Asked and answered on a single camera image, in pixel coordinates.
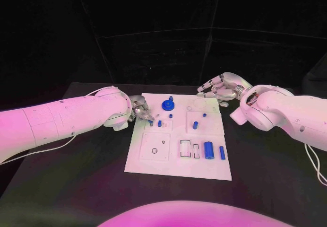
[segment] white cable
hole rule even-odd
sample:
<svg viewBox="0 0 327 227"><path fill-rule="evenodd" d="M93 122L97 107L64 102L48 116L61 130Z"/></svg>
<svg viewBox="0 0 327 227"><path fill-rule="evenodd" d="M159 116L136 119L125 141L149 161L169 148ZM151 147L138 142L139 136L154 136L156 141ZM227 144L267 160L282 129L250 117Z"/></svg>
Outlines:
<svg viewBox="0 0 327 227"><path fill-rule="evenodd" d="M312 152L312 154L313 154L313 156L315 156L315 158L316 158L316 166L315 166L313 161L312 161L312 158L311 158L311 156L309 156L306 146L308 146L308 148L309 148L309 150L311 150L311 152ZM321 181L321 179L319 179L319 177L322 177L324 181L327 182L325 177L324 177L322 174L319 173L319 160L318 160L318 155L315 154L313 149L311 148L311 146L309 146L308 144L303 144L303 148L305 148L306 155L308 155L309 161L311 161L311 163L312 163L313 169L315 169L315 171L316 171L316 178L318 178L318 181L319 181L319 183L321 183L324 186L327 186L327 184L325 184L325 183Z"/></svg>
<svg viewBox="0 0 327 227"><path fill-rule="evenodd" d="M90 93L87 93L86 96L89 96L89 95L93 94L96 91L100 91L102 89L106 89L106 88L110 88L110 87L102 87L100 89L97 89L97 90L92 91ZM14 159L5 161L5 162L1 162L0 165L5 164L5 163L8 163L8 162L12 162L14 160L17 160L17 159L20 159L20 158L23 158L23 157L25 157L25 156L28 156L28 155L33 155L33 154L35 154L35 153L41 153L41 152L46 152L46 151L50 151L50 150L54 150L54 149L59 149L59 148L64 147L64 146L71 142L71 140L74 139L74 137L76 137L76 135L71 137L71 139L70 139L61 146L59 146L59 147L56 147L56 148L51 148L51 149L47 149L47 150L40 150L40 151L31 152L31 153L28 153L28 154L25 154L25 155L23 155L23 156L20 156L20 157L17 157L17 158L14 158Z"/></svg>

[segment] black backdrop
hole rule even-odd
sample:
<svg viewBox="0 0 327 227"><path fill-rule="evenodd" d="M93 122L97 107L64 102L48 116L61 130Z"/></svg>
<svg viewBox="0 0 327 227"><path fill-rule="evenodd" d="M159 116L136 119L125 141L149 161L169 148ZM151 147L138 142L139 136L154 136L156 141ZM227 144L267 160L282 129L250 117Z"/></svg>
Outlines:
<svg viewBox="0 0 327 227"><path fill-rule="evenodd" d="M301 92L325 11L322 0L8 1L0 110L59 99L71 81L198 85L224 71ZM18 164L0 166L1 191Z"/></svg>

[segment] white board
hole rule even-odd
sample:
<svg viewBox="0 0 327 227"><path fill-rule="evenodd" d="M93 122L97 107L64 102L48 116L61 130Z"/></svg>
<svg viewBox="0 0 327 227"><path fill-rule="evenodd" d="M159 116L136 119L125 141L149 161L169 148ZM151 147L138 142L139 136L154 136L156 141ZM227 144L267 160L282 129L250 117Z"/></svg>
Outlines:
<svg viewBox="0 0 327 227"><path fill-rule="evenodd" d="M223 122L216 99L187 95L141 95L155 120L152 126L146 120L135 121L125 172L230 181ZM161 103L169 96L175 107L165 111ZM214 159L204 158L203 143L207 141L213 143ZM224 160L220 159L220 146L224 148Z"/></svg>

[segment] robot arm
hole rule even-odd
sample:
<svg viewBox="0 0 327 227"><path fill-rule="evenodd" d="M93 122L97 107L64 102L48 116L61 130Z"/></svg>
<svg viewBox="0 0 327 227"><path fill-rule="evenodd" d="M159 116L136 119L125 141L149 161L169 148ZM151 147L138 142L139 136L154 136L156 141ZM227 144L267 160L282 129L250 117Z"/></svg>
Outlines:
<svg viewBox="0 0 327 227"><path fill-rule="evenodd" d="M27 108L0 112L0 162L21 151L71 137L100 125L115 131L135 117L154 120L142 96L128 97L115 87Z"/></svg>
<svg viewBox="0 0 327 227"><path fill-rule="evenodd" d="M211 91L201 91L211 86ZM246 121L260 130L273 126L283 129L288 135L302 143L327 151L327 100L293 94L275 86L252 85L236 74L224 72L198 87L197 96L214 97L220 106L221 100L239 100L239 108L230 114L234 122Z"/></svg>

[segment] table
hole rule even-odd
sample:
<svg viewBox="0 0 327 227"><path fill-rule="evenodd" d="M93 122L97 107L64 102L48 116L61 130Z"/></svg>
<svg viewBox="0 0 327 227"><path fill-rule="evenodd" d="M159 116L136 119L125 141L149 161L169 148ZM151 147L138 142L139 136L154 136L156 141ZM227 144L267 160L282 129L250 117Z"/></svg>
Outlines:
<svg viewBox="0 0 327 227"><path fill-rule="evenodd" d="M109 85L71 83L63 97ZM116 87L126 95L195 93L190 86ZM249 123L236 125L229 114L237 104L231 100L220 108L231 181L123 173L133 123L120 131L100 127L63 148L24 158L0 200L0 226L96 226L141 205L172 200L216 202L295 226L324 226L327 188L303 145L279 128L263 132ZM315 150L324 165L327 153Z"/></svg>

